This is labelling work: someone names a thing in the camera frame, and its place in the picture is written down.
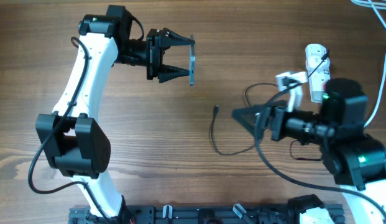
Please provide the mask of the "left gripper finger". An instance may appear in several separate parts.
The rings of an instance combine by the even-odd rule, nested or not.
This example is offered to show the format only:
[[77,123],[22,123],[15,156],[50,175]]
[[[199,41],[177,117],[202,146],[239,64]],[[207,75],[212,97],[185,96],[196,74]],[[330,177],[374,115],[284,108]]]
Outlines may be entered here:
[[172,46],[183,46],[183,45],[195,45],[193,39],[180,36],[176,32],[164,27],[161,34],[161,46],[172,47]]
[[175,78],[186,77],[189,75],[189,70],[171,65],[162,65],[158,70],[158,78],[160,83],[165,83]]

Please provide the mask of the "Samsung Galaxy smartphone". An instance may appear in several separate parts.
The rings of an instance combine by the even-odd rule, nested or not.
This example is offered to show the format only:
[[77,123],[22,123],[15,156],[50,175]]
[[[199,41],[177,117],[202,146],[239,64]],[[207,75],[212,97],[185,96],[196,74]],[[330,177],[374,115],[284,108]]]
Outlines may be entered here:
[[190,62],[189,62],[190,86],[193,86],[195,84],[195,61],[196,61],[195,45],[193,44],[190,46]]

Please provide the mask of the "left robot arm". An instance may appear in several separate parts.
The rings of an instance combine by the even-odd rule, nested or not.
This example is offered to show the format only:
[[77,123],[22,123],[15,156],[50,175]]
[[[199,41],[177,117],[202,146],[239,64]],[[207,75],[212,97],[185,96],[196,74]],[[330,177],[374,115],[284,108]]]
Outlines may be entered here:
[[147,78],[164,83],[178,77],[193,79],[195,55],[189,67],[163,63],[173,46],[194,47],[192,37],[168,28],[143,32],[131,38],[137,22],[124,6],[110,5],[104,15],[87,14],[78,25],[75,64],[66,88],[50,114],[40,114],[35,128],[51,168],[77,185],[89,206],[71,223],[134,223],[124,197],[115,189],[108,171],[111,143],[98,123],[99,107],[110,69],[117,63],[146,68]]

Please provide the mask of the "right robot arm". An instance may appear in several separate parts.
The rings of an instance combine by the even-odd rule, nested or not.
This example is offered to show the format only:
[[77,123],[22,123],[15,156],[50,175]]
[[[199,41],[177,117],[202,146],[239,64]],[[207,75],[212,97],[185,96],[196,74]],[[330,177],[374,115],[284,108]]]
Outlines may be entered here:
[[[355,80],[335,78],[326,82],[319,113],[288,110],[280,97],[298,90],[299,81],[283,80],[281,89],[262,105],[234,109],[232,117],[254,137],[259,157],[276,175],[293,184],[311,189],[340,192],[362,199],[376,208],[381,223],[386,223],[386,193],[380,198],[369,196],[371,187],[386,185],[386,148],[364,132],[367,96]],[[289,177],[275,168],[265,157],[260,143],[266,129],[272,140],[293,138],[301,144],[320,147],[321,160],[336,186],[310,184]]]

